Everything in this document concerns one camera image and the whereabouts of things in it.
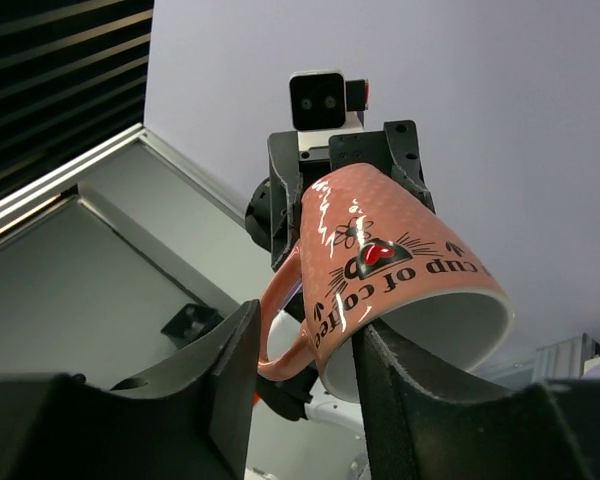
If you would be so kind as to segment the pink coffee mug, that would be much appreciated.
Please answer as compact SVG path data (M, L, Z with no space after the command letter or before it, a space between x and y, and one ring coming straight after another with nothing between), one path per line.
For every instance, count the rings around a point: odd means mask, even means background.
M262 341L292 296L304 318L278 357L261 351L272 381L315 366L332 395L358 400L352 338L381 320L462 370L480 365L514 318L484 263L438 216L367 163L337 169L301 198L299 237L261 300Z

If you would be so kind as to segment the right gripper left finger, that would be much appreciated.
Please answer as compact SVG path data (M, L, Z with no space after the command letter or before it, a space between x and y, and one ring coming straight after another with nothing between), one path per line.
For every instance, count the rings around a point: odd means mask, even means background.
M240 479L260 305L111 390L66 374L0 376L0 479Z

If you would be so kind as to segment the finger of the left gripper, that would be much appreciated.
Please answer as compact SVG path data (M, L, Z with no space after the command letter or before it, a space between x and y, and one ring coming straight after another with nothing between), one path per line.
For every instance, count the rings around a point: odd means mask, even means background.
M271 267L277 272L299 238L302 174L298 166L291 172L269 168Z
M416 124L385 122L384 132L392 158L391 178L434 213L432 194L424 180Z

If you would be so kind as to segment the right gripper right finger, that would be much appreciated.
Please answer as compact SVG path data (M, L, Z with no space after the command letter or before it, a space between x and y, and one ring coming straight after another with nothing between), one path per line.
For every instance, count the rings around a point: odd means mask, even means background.
M600 479L600 379L510 391L381 320L352 346L372 478Z

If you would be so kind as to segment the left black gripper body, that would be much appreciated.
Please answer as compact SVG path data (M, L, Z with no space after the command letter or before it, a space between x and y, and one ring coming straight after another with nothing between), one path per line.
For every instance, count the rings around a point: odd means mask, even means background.
M378 131L333 135L327 148L314 151L309 158L303 158L299 152L295 131L271 134L267 146L269 168L274 164L280 171L291 172L292 167L298 166L302 174L302 195L324 175L356 163L371 164L391 178L392 158L384 126ZM271 254L269 176L254 191L244 223L254 243Z

